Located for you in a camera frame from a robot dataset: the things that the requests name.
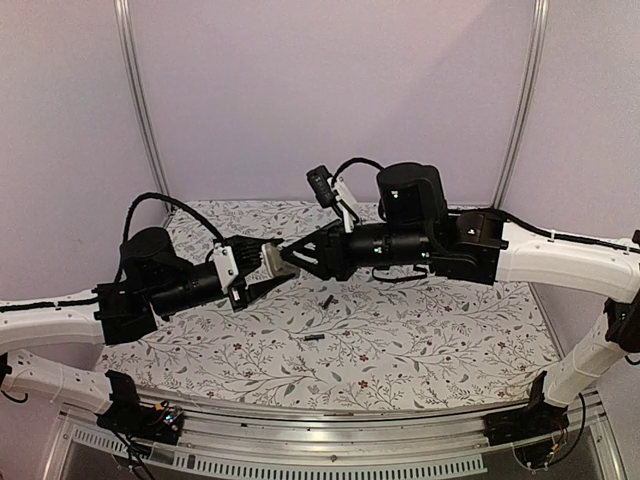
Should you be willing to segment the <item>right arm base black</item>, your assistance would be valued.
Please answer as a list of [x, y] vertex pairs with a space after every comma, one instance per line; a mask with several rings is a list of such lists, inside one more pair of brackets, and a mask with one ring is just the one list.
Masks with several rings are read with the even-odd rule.
[[569, 426], [568, 407], [554, 406], [546, 400], [543, 391], [546, 376], [547, 372], [543, 371], [534, 379], [524, 407], [483, 417], [483, 435], [491, 446], [550, 434]]

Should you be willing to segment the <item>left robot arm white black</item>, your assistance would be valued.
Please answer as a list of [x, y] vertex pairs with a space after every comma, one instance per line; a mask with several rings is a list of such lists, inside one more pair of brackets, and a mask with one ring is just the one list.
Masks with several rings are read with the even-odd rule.
[[233, 236], [217, 242], [204, 262], [176, 253], [168, 232], [150, 227], [120, 246], [122, 271], [111, 283], [77, 294], [1, 304], [1, 392], [40, 395], [111, 419], [128, 434], [148, 426], [135, 382], [38, 357], [32, 348], [84, 343], [134, 343], [159, 321], [216, 301], [247, 308], [285, 282], [298, 268], [286, 263], [279, 240]]

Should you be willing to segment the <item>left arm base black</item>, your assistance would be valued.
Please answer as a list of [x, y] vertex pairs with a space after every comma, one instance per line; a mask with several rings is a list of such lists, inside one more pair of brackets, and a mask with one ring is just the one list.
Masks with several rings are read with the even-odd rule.
[[184, 426], [184, 412], [167, 400], [154, 406], [140, 402], [136, 385], [126, 374], [109, 370], [110, 404], [97, 416], [97, 425], [134, 439], [177, 445]]

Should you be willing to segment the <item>black battery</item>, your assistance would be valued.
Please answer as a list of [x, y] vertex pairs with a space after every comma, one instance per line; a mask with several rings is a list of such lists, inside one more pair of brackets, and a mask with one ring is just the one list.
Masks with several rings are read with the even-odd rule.
[[334, 299], [333, 295], [329, 295], [328, 298], [323, 302], [322, 304], [322, 309], [323, 310], [327, 310], [329, 308], [329, 306], [332, 304]]
[[311, 342], [311, 341], [320, 341], [320, 340], [324, 340], [325, 339], [325, 335], [324, 334], [314, 334], [314, 335], [307, 335], [304, 337], [304, 341], [305, 342]]

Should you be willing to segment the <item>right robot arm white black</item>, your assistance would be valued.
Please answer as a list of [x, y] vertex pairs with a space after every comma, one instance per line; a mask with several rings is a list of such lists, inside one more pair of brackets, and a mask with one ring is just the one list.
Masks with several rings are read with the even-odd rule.
[[378, 167], [376, 183], [380, 222], [336, 220], [285, 247], [283, 258], [322, 280], [412, 265], [450, 280], [541, 283], [605, 297], [589, 333], [534, 381], [529, 404], [517, 415], [524, 435], [539, 435], [556, 410], [638, 352], [637, 237], [607, 241], [544, 230], [493, 208], [451, 210], [432, 165]]

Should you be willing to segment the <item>white remote control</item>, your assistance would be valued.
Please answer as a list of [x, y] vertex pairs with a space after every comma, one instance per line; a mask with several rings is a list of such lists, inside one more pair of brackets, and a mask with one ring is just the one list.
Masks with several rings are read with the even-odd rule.
[[274, 243], [264, 243], [261, 246], [261, 256], [271, 278], [296, 278], [298, 276], [299, 269], [282, 258], [280, 249]]

